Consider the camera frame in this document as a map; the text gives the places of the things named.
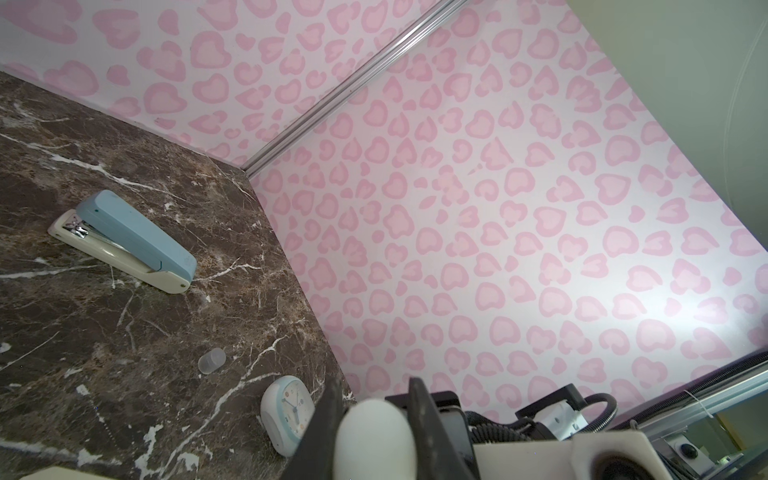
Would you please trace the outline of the pink envelope with cream flap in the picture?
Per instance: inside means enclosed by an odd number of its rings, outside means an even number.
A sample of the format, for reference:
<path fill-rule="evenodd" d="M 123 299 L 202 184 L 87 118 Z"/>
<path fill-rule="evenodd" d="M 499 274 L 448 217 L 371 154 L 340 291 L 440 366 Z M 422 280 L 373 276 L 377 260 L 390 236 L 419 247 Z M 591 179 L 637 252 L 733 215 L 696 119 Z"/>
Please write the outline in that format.
<path fill-rule="evenodd" d="M 48 467 L 25 475 L 21 480 L 114 480 L 111 477 L 96 475 L 59 466 Z"/>

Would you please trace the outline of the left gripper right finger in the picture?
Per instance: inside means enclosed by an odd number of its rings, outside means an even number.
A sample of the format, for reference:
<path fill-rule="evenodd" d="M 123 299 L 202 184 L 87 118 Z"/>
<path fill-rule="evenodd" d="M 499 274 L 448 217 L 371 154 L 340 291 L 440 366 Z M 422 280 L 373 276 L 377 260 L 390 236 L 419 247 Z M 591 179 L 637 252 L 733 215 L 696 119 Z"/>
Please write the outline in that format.
<path fill-rule="evenodd" d="M 466 415 L 456 393 L 430 393 L 409 379 L 407 419 L 417 451 L 418 479 L 479 479 Z"/>

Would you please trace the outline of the clear glue stick cap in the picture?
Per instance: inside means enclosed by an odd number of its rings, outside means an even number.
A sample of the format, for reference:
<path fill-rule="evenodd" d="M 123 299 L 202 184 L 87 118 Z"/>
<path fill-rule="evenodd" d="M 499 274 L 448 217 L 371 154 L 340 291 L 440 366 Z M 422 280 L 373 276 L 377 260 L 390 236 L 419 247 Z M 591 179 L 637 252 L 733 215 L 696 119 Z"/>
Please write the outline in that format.
<path fill-rule="evenodd" d="M 197 368 L 203 375 L 210 375 L 219 370 L 226 363 L 226 352 L 221 348 L 213 348 L 203 354 L 197 362 Z"/>

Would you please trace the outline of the blue grey stapler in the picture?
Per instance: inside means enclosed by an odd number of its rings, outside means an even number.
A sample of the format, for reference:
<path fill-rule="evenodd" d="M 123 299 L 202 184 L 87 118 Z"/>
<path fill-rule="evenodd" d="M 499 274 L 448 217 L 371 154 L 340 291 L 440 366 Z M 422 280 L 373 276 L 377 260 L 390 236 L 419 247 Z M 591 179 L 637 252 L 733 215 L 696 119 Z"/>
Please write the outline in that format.
<path fill-rule="evenodd" d="M 48 233 L 169 294 L 186 292 L 197 269 L 188 250 L 110 190 L 97 192 L 66 211 Z"/>

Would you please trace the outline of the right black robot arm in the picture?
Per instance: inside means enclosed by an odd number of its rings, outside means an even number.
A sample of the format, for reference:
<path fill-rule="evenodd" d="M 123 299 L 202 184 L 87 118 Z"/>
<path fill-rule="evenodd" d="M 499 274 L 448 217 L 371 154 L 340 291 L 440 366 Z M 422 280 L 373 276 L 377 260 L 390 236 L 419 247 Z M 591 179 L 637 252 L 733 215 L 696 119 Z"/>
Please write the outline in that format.
<path fill-rule="evenodd" d="M 424 479 L 764 479 L 767 414 L 742 385 L 678 390 L 624 418 L 607 393 L 569 384 L 501 423 L 413 379 L 389 397 L 414 422 Z"/>

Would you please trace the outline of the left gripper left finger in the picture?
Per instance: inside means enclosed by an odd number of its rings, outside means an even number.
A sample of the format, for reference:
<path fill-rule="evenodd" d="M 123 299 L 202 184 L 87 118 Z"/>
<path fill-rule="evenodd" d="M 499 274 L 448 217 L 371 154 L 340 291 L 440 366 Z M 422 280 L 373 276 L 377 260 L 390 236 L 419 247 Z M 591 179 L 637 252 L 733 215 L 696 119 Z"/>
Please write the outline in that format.
<path fill-rule="evenodd" d="M 336 436 L 346 413 L 341 381 L 330 376 L 307 431 L 280 480 L 331 480 Z"/>

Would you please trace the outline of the white glue stick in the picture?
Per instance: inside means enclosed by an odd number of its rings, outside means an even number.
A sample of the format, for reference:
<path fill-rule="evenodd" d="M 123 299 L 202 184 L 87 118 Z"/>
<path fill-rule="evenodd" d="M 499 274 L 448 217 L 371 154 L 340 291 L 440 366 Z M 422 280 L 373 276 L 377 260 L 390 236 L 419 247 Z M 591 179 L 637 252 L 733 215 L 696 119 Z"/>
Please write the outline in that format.
<path fill-rule="evenodd" d="M 367 399 L 351 407 L 337 431 L 332 477 L 415 479 L 417 450 L 403 411 L 381 399 Z"/>

